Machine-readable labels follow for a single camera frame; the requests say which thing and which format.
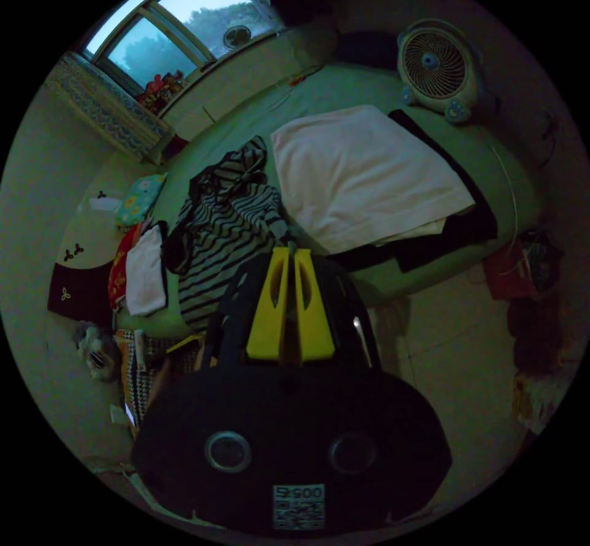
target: small fan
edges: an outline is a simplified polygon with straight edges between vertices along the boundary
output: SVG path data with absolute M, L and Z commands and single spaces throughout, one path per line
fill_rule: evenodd
M 452 124 L 467 121 L 485 92 L 480 51 L 438 19 L 411 25 L 398 36 L 398 47 L 404 102 L 444 113 Z
M 236 48 L 239 48 L 240 46 L 250 42 L 251 37 L 252 32 L 245 25 L 235 25 L 225 32 L 223 36 L 223 43 L 225 44 L 226 48 L 235 50 Z

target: black and white striped clothing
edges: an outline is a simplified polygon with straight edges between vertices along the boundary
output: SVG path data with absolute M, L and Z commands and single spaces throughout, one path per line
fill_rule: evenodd
M 280 193 L 262 172 L 264 141 L 256 136 L 191 179 L 178 222 L 163 246 L 166 267 L 179 274 L 184 321 L 205 331 L 241 263 L 294 243 Z

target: bed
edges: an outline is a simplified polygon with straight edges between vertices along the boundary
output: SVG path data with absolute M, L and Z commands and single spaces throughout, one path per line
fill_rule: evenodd
M 264 139 L 269 150 L 264 169 L 269 184 L 280 189 L 270 134 L 282 125 L 298 117 L 363 104 L 374 105 L 385 114 L 404 108 L 406 114 L 452 155 L 476 183 L 496 216 L 498 238 L 459 249 L 406 273 L 401 272 L 395 259 L 389 259 L 353 272 L 351 278 L 366 305 L 378 306 L 468 269 L 513 237 L 514 205 L 506 176 L 491 148 L 482 139 L 481 127 L 452 126 L 442 116 L 427 109 L 407 108 L 403 105 L 400 88 L 399 77 L 393 71 L 330 63 L 293 88 L 287 98 L 289 88 L 286 84 L 259 93 L 201 133 L 166 166 L 168 179 L 154 207 L 154 219 L 165 220 L 173 228 L 187 196 L 190 179 L 255 135 Z M 542 212 L 542 189 L 534 172 L 521 159 L 517 147 L 510 144 L 508 149 L 504 144 L 505 137 L 501 142 L 495 136 L 496 132 L 483 131 L 510 177 L 517 203 L 518 230 L 528 229 L 538 221 Z M 312 240 L 300 240 L 299 244 L 314 251 Z M 178 276 L 168 273 L 167 283 L 167 308 L 149 317 L 131 317 L 121 311 L 117 315 L 117 327 L 128 330 L 141 328 L 155 338 L 183 339 L 189 336 L 192 332 L 179 311 Z

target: white towel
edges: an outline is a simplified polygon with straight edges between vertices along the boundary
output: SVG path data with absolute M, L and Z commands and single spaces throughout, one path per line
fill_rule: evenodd
M 382 247 L 383 245 L 391 243 L 394 240 L 414 239 L 416 237 L 424 237 L 430 234 L 440 234 L 444 229 L 446 221 L 446 218 L 441 218 L 440 220 L 429 222 L 428 224 L 424 224 L 423 226 L 419 226 L 418 228 L 413 228 L 411 231 L 402 232 L 401 234 L 394 234 L 392 237 L 387 237 L 386 239 L 378 240 L 373 244 L 376 247 Z
M 287 212 L 330 254 L 474 204 L 438 153 L 372 105 L 299 118 L 271 139 Z
M 131 316 L 145 316 L 166 306 L 161 246 L 160 227 L 154 226 L 127 253 L 125 302 Z

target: window glass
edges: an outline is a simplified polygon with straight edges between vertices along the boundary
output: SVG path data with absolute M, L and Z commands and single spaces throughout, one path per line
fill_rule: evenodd
M 111 32 L 119 25 L 126 16 L 136 7 L 139 7 L 145 0 L 128 0 L 117 9 L 104 23 L 104 25 L 96 32 L 92 40 L 86 46 L 86 50 L 93 55 L 108 38 Z
M 160 5 L 220 58 L 231 48 L 223 36 L 232 26 L 245 25 L 252 38 L 272 29 L 250 0 L 161 0 Z
M 186 77 L 195 64 L 158 28 L 141 17 L 108 55 L 109 60 L 127 73 L 142 88 L 154 80 L 180 70 Z

